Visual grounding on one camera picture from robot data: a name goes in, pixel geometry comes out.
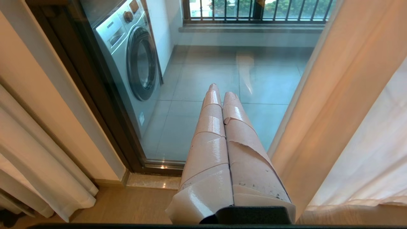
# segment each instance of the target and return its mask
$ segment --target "balcony railing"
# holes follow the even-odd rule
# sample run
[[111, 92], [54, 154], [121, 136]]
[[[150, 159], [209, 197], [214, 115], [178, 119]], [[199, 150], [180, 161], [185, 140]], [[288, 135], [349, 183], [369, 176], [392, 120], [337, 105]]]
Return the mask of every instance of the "balcony railing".
[[185, 24], [324, 24], [336, 0], [183, 0]]

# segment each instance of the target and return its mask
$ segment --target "white wall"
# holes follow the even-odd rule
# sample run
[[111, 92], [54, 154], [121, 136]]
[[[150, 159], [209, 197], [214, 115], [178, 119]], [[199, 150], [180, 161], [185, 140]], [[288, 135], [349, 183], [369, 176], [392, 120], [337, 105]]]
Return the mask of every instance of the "white wall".
[[120, 180], [125, 167], [22, 0], [0, 2], [0, 80], [94, 179]]
[[147, 0], [151, 27], [153, 29], [162, 74], [164, 74], [167, 68], [174, 47], [171, 40], [166, 2], [167, 0]]
[[180, 0], [166, 0], [166, 7], [175, 45], [315, 47], [320, 36], [320, 33], [180, 33]]

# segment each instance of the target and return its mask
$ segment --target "front-loading washing machine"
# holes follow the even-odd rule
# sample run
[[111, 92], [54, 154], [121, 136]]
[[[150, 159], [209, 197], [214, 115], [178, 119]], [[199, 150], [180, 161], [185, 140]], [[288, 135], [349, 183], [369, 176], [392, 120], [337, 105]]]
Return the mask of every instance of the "front-loading washing machine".
[[125, 0], [94, 27], [120, 97], [139, 138], [143, 138], [160, 94], [155, 45], [141, 2]]

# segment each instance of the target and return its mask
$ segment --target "beige curtain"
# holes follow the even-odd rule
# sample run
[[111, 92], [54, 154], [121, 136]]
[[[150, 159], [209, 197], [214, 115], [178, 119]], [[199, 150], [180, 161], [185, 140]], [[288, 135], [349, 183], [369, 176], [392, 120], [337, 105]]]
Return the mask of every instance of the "beige curtain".
[[407, 56], [406, 21], [404, 0], [338, 1], [268, 152], [297, 218], [403, 197], [403, 100], [381, 93]]
[[341, 153], [307, 210], [407, 204], [407, 59]]
[[[2, 157], [0, 167], [11, 168], [12, 165], [9, 164], [4, 157]], [[34, 217], [35, 215], [33, 211], [30, 211], [25, 207], [29, 207], [45, 217], [51, 217], [54, 214], [54, 210], [52, 210], [52, 208], [43, 199], [41, 199], [41, 197], [22, 185], [3, 170], [0, 170], [0, 188], [2, 189], [0, 192], [0, 196], [2, 197], [0, 206], [15, 214], [24, 212], [25, 214]]]
[[[45, 217], [55, 211], [67, 222], [77, 209], [95, 204], [95, 185], [2, 86], [0, 170], [14, 179], [8, 179], [8, 186], [18, 182], [26, 188], [8, 193]], [[21, 192], [32, 192], [43, 202], [22, 199]]]

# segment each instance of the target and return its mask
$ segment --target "black object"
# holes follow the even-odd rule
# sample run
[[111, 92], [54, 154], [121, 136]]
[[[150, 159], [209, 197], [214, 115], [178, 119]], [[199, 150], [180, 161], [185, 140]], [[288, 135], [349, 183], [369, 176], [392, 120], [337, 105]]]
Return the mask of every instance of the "black object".
[[18, 218], [20, 218], [22, 216], [25, 216], [25, 214], [20, 213], [17, 215], [7, 209], [0, 211], [0, 221], [7, 228], [14, 226], [14, 224], [17, 222]]
[[291, 224], [285, 207], [225, 207], [200, 224]]
[[407, 226], [356, 226], [356, 225], [165, 225], [165, 224], [42, 224], [27, 229], [407, 229]]

